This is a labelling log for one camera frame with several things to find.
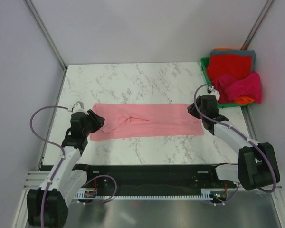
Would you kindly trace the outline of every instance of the gray wall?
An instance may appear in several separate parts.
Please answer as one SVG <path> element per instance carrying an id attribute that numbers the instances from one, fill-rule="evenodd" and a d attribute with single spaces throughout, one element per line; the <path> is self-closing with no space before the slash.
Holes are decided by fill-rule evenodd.
<path id="1" fill-rule="evenodd" d="M 240 48 L 265 0 L 33 0 L 67 64 L 194 62 Z"/>
<path id="2" fill-rule="evenodd" d="M 21 0 L 0 0 L 0 228 L 11 226 L 41 142 L 30 132 L 35 110 L 52 105 L 62 69 Z M 37 116 L 46 132 L 49 112 Z"/>
<path id="3" fill-rule="evenodd" d="M 285 0 L 277 0 L 252 42 L 264 100 L 250 107 L 257 137 L 273 144 L 285 189 Z"/>

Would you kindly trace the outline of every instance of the marble tabletop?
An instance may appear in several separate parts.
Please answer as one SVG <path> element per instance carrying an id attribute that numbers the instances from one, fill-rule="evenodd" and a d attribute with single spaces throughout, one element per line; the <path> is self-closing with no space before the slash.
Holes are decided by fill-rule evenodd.
<path id="1" fill-rule="evenodd" d="M 95 103 L 170 104 L 193 102 L 206 83 L 199 63 L 141 63 L 70 65 L 60 95 L 60 106 L 77 101 L 91 109 Z M 220 109 L 235 127 L 248 135 L 240 107 Z M 49 139 L 61 143 L 70 127 L 71 113 L 58 109 Z M 60 149 L 48 145 L 43 165 L 53 165 Z M 95 165 L 237 163 L 237 154 L 221 139 L 203 136 L 168 136 L 90 141 L 78 163 Z"/>

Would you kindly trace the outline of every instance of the folded pink towel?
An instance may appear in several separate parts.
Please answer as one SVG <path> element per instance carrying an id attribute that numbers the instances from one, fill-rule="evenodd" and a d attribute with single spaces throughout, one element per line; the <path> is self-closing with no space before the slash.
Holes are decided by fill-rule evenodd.
<path id="1" fill-rule="evenodd" d="M 203 135 L 200 121 L 187 111 L 188 104 L 95 104 L 93 111 L 105 118 L 91 134 L 101 141 L 131 137 Z"/>

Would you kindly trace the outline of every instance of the green basket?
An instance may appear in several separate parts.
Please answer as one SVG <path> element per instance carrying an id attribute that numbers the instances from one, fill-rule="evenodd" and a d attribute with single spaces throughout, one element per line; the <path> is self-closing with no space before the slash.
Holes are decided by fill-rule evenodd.
<path id="1" fill-rule="evenodd" d="M 210 58 L 209 57 L 201 58 L 200 61 L 201 61 L 201 70 L 204 73 L 206 82 L 208 84 L 212 85 L 212 83 L 210 81 L 210 78 L 208 77 L 208 74 L 207 74 L 207 67 L 209 65 Z M 232 102 L 232 103 L 223 103 L 223 104 L 220 104 L 218 102 L 218 108 L 230 108 L 230 107 L 239 107 L 239 106 L 241 106 L 241 105 L 238 105 L 237 103 L 234 103 L 234 102 Z"/>

